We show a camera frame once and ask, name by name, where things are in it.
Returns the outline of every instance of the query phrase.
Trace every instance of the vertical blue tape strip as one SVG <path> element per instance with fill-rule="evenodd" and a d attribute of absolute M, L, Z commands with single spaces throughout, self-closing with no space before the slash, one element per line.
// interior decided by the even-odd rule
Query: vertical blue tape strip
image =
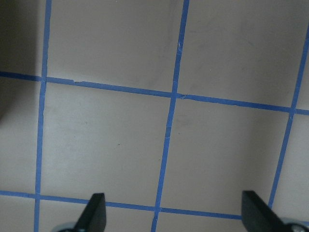
<path fill-rule="evenodd" d="M 285 156 L 285 152 L 286 152 L 286 148 L 287 148 L 287 145 L 288 145 L 289 136 L 290 136 L 290 132 L 291 132 L 292 124 L 293 124 L 293 118 L 294 118 L 294 114 L 296 113 L 297 100 L 298 100 L 301 82 L 302 82 L 302 79 L 303 79 L 304 69 L 305 69 L 306 60 L 307 60 L 308 46 L 309 46 L 309 25 L 308 25 L 308 28 L 307 28 L 305 43 L 304 43 L 304 47 L 303 47 L 303 53 L 302 53 L 302 57 L 301 57 L 300 65 L 299 65 L 299 70 L 298 70 L 293 100 L 292 100 L 292 104 L 291 104 L 291 111 L 289 113 L 289 119 L 288 119 L 286 129 L 285 129 L 285 133 L 284 133 L 284 138 L 283 138 L 280 156 L 279 156 L 279 160 L 278 160 L 278 164 L 277 164 L 275 178 L 274 178 L 274 181 L 273 181 L 273 185 L 272 185 L 272 188 L 271 188 L 270 197 L 269 197 L 269 201 L 268 201 L 268 206 L 270 208 L 272 208 L 272 206 L 274 204 L 275 195 L 276 195 L 276 191 L 277 191 L 277 187 L 278 187 L 278 183 L 279 183 L 279 179 L 280 179 L 280 174 L 281 174 L 281 170 L 282 170 L 282 166 L 283 166 L 284 156 Z"/>
<path fill-rule="evenodd" d="M 43 114 L 45 107 L 46 77 L 47 77 L 47 57 L 48 41 L 50 30 L 50 17 L 52 9 L 52 0 L 46 0 L 45 21 L 44 21 L 44 39 L 43 39 L 43 58 L 42 58 L 42 79 L 39 100 L 39 120 L 38 120 L 38 138 L 37 138 L 37 160 L 35 174 L 35 205 L 34 205 L 34 232 L 39 232 L 40 221 L 40 193 L 41 193 L 41 169 L 42 169 L 42 145 L 43 145 Z"/>
<path fill-rule="evenodd" d="M 154 218 L 153 218 L 153 222 L 152 222 L 152 226 L 151 226 L 151 232 L 156 231 L 156 226 L 157 226 L 157 222 L 158 222 L 158 218 L 159 218 L 159 212 L 160 212 L 162 190 L 163 190 L 163 184 L 164 184 L 164 178 L 165 178 L 165 170 L 166 170 L 166 165 L 167 165 L 167 161 L 168 161 L 170 133 L 171 133 L 171 129 L 172 129 L 172 123 L 173 123 L 173 117 L 174 117 L 176 99 L 177 99 L 180 62 L 181 62 L 182 53 L 183 53 L 183 41 L 184 41 L 185 25 L 186 25 L 187 16 L 188 16 L 188 9 L 189 9 L 189 0 L 184 0 L 183 1 L 183 12 L 182 12 L 180 29 L 179 29 L 176 59 L 175 59 L 172 95 L 171 95 L 171 99 L 170 99 L 169 115 L 168 115 L 167 124 L 166 124 L 166 132 L 165 132 L 165 139 L 164 139 L 164 145 L 163 145 L 163 154 L 162 154 L 162 161 L 161 161 L 161 168 L 160 168 L 160 176 L 159 176 L 159 181 L 158 181 L 158 189 L 157 189 L 155 206 L 154 206 L 154 208 L 155 208 L 154 209 Z"/>

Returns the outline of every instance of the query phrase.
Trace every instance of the floor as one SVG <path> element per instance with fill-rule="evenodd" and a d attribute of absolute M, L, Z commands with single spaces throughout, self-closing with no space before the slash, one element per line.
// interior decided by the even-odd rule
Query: floor
<path fill-rule="evenodd" d="M 309 2 L 15 0 L 0 12 L 0 230 L 309 225 Z"/>

